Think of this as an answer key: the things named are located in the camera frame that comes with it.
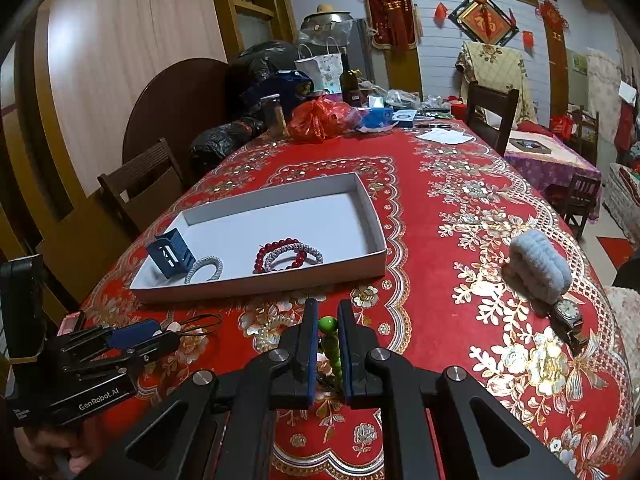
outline gray fabric scrunchie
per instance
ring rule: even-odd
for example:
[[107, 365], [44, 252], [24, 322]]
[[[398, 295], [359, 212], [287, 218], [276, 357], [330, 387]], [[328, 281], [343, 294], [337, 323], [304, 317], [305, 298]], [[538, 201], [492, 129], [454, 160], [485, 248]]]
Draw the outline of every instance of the gray fabric scrunchie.
[[542, 231], [531, 229], [516, 236], [509, 257], [511, 268], [539, 300], [553, 304], [569, 290], [573, 279], [569, 264]]

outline wristwatch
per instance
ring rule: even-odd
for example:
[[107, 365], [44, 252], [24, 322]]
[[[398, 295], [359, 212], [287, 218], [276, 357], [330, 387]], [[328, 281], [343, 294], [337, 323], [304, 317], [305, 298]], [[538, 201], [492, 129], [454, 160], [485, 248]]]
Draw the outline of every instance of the wristwatch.
[[569, 330], [580, 332], [583, 324], [582, 314], [575, 302], [562, 298], [554, 305], [553, 310], [552, 314], [557, 314], [559, 320], [566, 323]]
[[584, 321], [577, 303], [561, 298], [551, 306], [548, 316], [556, 333], [567, 334], [569, 348], [577, 356], [588, 343], [588, 339], [580, 331]]

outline watch face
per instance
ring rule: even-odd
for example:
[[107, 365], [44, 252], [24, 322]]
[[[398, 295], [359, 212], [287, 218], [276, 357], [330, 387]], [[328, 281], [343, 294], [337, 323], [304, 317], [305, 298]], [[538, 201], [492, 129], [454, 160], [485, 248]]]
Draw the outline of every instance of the watch face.
[[556, 303], [556, 311], [567, 320], [574, 321], [580, 318], [578, 306], [571, 300], [560, 300]]

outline table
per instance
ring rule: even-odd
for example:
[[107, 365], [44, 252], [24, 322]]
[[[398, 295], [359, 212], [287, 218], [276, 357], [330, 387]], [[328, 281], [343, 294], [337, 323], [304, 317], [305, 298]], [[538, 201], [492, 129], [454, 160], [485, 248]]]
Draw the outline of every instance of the table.
[[[602, 180], [602, 174], [598, 168], [565, 146], [556, 137], [512, 131], [510, 141], [511, 139], [536, 140], [551, 150], [549, 154], [524, 152], [508, 142], [504, 152], [504, 158], [511, 164], [511, 167], [516, 169], [540, 193], [544, 193], [549, 184], [569, 186], [574, 173]], [[589, 215], [591, 221], [598, 219], [601, 198], [602, 187], [598, 190], [598, 203]]]
[[[123, 326], [153, 317], [165, 326], [218, 312], [223, 323], [215, 335], [184, 338], [177, 352], [149, 364], [137, 397], [102, 416], [107, 430], [123, 431], [196, 370], [225, 373], [241, 368], [257, 349], [274, 348], [284, 325], [300, 321], [306, 298], [319, 301], [321, 316], [335, 315], [338, 301], [350, 298], [356, 321], [372, 327], [381, 344], [423, 368], [465, 367], [580, 478], [614, 478], [630, 452], [630, 383], [619, 330], [584, 253], [551, 207], [484, 142], [474, 137], [444, 146], [415, 133], [395, 129], [303, 145], [256, 139], [141, 235], [86, 300], [88, 319]], [[360, 175], [380, 216], [388, 241], [382, 279], [156, 306], [140, 305], [128, 290], [146, 257], [144, 245], [178, 211], [347, 171]], [[314, 221], [340, 227], [331, 214]], [[574, 272], [570, 293], [590, 335], [576, 358], [548, 322], [534, 316], [527, 298], [501, 279], [511, 238], [534, 226]], [[258, 328], [268, 321], [270, 330], [258, 340]], [[329, 369], [322, 358], [318, 367]], [[383, 477], [379, 411], [351, 411], [339, 394], [319, 387], [312, 409], [280, 410], [277, 419], [272, 478]]]

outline wine bottle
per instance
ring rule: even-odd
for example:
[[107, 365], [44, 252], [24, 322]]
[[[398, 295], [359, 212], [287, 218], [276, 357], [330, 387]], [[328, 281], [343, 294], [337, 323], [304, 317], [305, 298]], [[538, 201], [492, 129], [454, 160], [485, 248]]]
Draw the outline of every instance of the wine bottle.
[[358, 76], [349, 68], [349, 57], [347, 56], [346, 48], [342, 48], [340, 56], [342, 57], [342, 73], [340, 74], [342, 100], [351, 106], [358, 107], [361, 104]]

